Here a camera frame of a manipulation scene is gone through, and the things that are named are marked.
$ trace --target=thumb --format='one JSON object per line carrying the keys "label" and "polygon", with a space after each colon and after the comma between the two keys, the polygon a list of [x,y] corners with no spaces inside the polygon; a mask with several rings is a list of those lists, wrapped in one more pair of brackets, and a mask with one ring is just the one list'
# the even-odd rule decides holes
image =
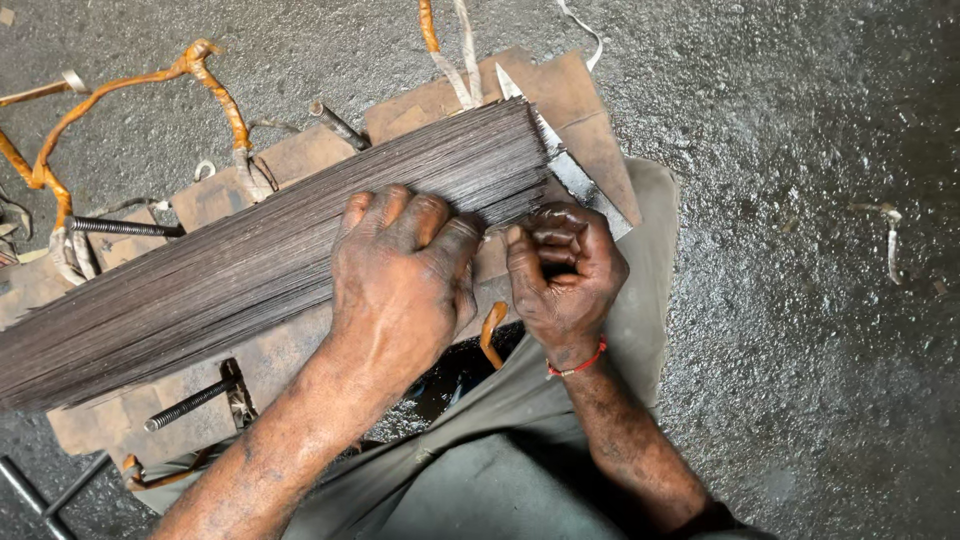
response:
{"label": "thumb", "polygon": [[514,288],[514,303],[519,305],[522,299],[531,294],[542,294],[547,288],[546,279],[540,268],[537,246],[530,234],[519,225],[511,225],[504,240],[507,243],[507,270]]}

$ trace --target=red thread bracelet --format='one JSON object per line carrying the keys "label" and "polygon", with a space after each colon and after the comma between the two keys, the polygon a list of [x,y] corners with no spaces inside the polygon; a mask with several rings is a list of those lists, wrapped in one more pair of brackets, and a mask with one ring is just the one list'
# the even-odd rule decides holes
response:
{"label": "red thread bracelet", "polygon": [[575,368],[573,368],[573,369],[564,369],[563,371],[560,371],[559,369],[557,369],[557,368],[553,367],[552,365],[550,365],[550,358],[548,358],[548,359],[546,360],[546,370],[547,370],[547,372],[550,373],[550,375],[559,375],[559,376],[561,376],[561,377],[566,377],[567,375],[573,375],[574,373],[577,373],[578,371],[583,371],[583,370],[589,368],[589,367],[590,367],[590,364],[592,364],[593,362],[597,361],[597,358],[599,358],[600,355],[601,355],[604,351],[606,351],[606,350],[607,350],[607,336],[601,333],[601,334],[600,334],[600,345],[597,347],[597,352],[596,352],[596,354],[594,354],[593,356],[591,356],[589,360],[587,360],[586,362],[580,364],[579,366],[577,366],[577,367],[575,367]]}

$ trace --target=fingernail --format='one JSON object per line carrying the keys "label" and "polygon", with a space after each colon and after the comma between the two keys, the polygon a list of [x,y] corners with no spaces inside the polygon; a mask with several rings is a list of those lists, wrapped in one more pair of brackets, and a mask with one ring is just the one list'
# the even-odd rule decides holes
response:
{"label": "fingernail", "polygon": [[519,242],[521,236],[522,236],[522,229],[520,228],[519,225],[511,225],[510,229],[507,229],[508,244]]}

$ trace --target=right hand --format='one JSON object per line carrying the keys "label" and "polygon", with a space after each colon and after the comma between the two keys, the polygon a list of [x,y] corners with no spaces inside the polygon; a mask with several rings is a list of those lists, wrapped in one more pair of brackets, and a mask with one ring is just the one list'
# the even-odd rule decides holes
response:
{"label": "right hand", "polygon": [[[630,274],[607,218],[590,209],[551,203],[505,234],[514,306],[550,364],[573,369],[593,356],[603,323]],[[576,273],[549,279],[545,262]]]}

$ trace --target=finger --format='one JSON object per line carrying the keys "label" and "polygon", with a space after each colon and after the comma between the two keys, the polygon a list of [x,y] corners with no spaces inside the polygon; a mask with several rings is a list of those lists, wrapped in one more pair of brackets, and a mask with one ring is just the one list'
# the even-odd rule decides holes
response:
{"label": "finger", "polygon": [[569,248],[560,246],[540,246],[537,248],[537,257],[545,262],[558,262],[570,266],[577,264],[577,256]]}
{"label": "finger", "polygon": [[340,218],[340,231],[337,232],[337,241],[342,240],[360,223],[372,201],[373,194],[369,191],[361,191],[350,195],[350,198],[347,199],[347,205],[344,207],[344,215]]}
{"label": "finger", "polygon": [[539,244],[568,246],[577,239],[577,234],[569,229],[534,229],[532,236]]}
{"label": "finger", "polygon": [[578,233],[587,226],[584,212],[591,211],[572,203],[547,203],[537,210],[533,221],[537,229],[567,229]]}
{"label": "finger", "polygon": [[406,186],[389,184],[380,188],[357,227],[365,233],[377,234],[390,227],[406,208],[413,194]]}
{"label": "finger", "polygon": [[459,280],[476,255],[485,229],[483,220],[476,214],[458,215],[446,222],[421,253],[425,257],[432,257],[449,276]]}
{"label": "finger", "polygon": [[531,291],[541,294],[547,285],[533,239],[522,227],[513,225],[507,229],[504,240],[507,242],[507,270],[515,303]]}
{"label": "finger", "polygon": [[473,263],[468,262],[464,274],[457,281],[457,290],[453,296],[453,307],[457,312],[457,324],[454,327],[454,337],[477,316],[477,301],[473,296]]}
{"label": "finger", "polygon": [[417,195],[390,227],[398,247],[410,252],[420,250],[450,218],[450,206],[436,195]]}
{"label": "finger", "polygon": [[569,203],[544,205],[538,214],[548,216],[548,219],[562,217],[563,227],[577,234],[580,253],[575,267],[578,274],[603,276],[611,272],[612,265],[621,258],[603,214]]}

